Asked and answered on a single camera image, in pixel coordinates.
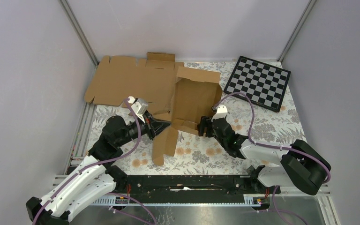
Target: white wall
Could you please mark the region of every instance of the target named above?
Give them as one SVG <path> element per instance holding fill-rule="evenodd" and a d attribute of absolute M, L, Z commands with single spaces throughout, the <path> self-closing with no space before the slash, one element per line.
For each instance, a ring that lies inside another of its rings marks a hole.
<path fill-rule="evenodd" d="M 307 139 L 332 165 L 341 224 L 360 224 L 360 1 L 318 1 L 284 67 Z"/>
<path fill-rule="evenodd" d="M 0 225 L 63 172 L 93 68 L 58 1 L 0 0 Z"/>
<path fill-rule="evenodd" d="M 97 57 L 276 59 L 308 0 L 69 0 Z"/>

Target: flattened cardboard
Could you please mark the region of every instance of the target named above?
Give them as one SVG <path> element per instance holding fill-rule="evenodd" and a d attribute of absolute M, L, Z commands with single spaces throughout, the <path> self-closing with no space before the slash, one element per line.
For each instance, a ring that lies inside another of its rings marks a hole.
<path fill-rule="evenodd" d="M 143 98 L 152 114 L 170 110 L 176 82 L 176 70 L 184 63 L 175 62 L 174 54 L 147 53 L 147 59 L 104 56 L 86 90 L 84 99 L 97 105 L 118 106 L 128 96 Z"/>
<path fill-rule="evenodd" d="M 153 141 L 152 161 L 156 165 L 164 164 L 164 154 L 174 156 L 179 131 L 198 135 L 196 126 L 201 117 L 213 116 L 211 107 L 223 93 L 218 72 L 178 67 L 176 81 L 170 113 L 154 116 L 172 122 Z"/>

